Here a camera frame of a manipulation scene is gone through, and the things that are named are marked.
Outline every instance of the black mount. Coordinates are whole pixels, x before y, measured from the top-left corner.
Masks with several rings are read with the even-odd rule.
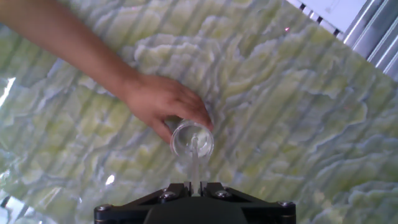
[[[200,182],[197,194],[191,182],[170,184],[122,206],[100,205],[94,224],[296,224],[292,202],[269,203],[220,183]]]

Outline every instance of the bolt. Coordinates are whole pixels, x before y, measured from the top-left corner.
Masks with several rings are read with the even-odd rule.
[[[112,208],[112,205],[110,204],[105,204],[105,205],[100,205],[96,209],[97,211],[106,211],[108,209]]]
[[[172,198],[172,197],[175,197],[175,193],[174,192],[164,192],[160,196],[161,199],[169,199],[169,198]]]
[[[280,201],[280,202],[278,202],[278,204],[283,206],[283,207],[289,207],[291,205],[294,205],[294,203],[290,202],[290,201]]]
[[[219,190],[216,192],[216,196],[219,198],[226,198],[226,197],[231,196],[231,194],[225,190]]]

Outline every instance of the glass rim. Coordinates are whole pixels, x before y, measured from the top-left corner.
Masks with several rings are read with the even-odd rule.
[[[211,131],[210,131],[208,128],[206,128],[204,125],[202,125],[202,124],[200,124],[200,123],[197,123],[197,122],[194,122],[194,121],[190,121],[190,120],[182,120],[181,125],[179,125],[179,126],[174,130],[173,135],[172,135],[172,138],[171,138],[171,141],[170,141],[170,149],[172,150],[172,152],[173,152],[174,154],[176,154],[177,156],[180,156],[180,155],[178,154],[178,152],[175,150],[174,139],[175,139],[176,135],[181,131],[181,129],[186,128],[186,127],[189,127],[189,126],[196,126],[196,127],[202,128],[202,129],[204,129],[207,133],[210,134],[210,141],[211,141],[210,150],[209,150],[209,151],[206,153],[206,155],[203,156],[203,157],[206,157],[206,156],[211,155],[211,154],[213,153],[213,149],[214,149],[214,137],[213,137],[213,133],[211,133]]]

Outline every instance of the green marble surface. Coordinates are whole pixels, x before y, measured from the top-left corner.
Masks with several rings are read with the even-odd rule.
[[[299,223],[398,223],[397,83],[289,3],[64,2],[128,64],[203,98],[215,150],[202,179],[293,200]],[[4,26],[0,49],[0,94],[16,77],[0,107],[0,188],[71,224],[189,179],[92,79]]]

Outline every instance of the clear drinking glass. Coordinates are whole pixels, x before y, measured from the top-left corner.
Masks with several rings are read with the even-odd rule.
[[[213,152],[214,139],[209,129],[194,121],[183,119],[175,129],[170,143],[174,154],[181,157],[193,156],[193,143],[199,160],[208,160]]]

